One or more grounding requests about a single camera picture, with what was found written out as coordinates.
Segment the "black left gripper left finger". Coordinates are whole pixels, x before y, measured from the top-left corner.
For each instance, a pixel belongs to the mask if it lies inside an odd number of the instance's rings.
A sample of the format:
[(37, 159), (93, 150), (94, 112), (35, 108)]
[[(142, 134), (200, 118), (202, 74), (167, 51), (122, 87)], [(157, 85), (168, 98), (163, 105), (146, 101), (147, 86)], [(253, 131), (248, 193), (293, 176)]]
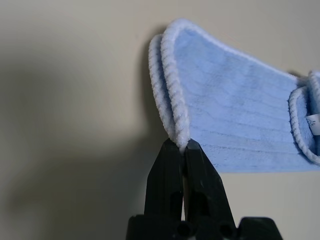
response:
[(176, 144), (167, 139), (147, 177), (144, 214), (180, 218), (183, 197), (182, 156)]

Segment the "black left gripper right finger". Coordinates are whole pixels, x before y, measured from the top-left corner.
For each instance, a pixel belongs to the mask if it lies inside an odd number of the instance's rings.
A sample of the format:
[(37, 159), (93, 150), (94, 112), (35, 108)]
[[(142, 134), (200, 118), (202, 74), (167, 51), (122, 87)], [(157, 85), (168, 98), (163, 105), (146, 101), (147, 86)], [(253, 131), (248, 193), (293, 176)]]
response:
[(233, 223), (222, 179), (198, 142), (191, 139), (184, 153), (187, 179), (187, 220), (208, 217), (215, 223)]

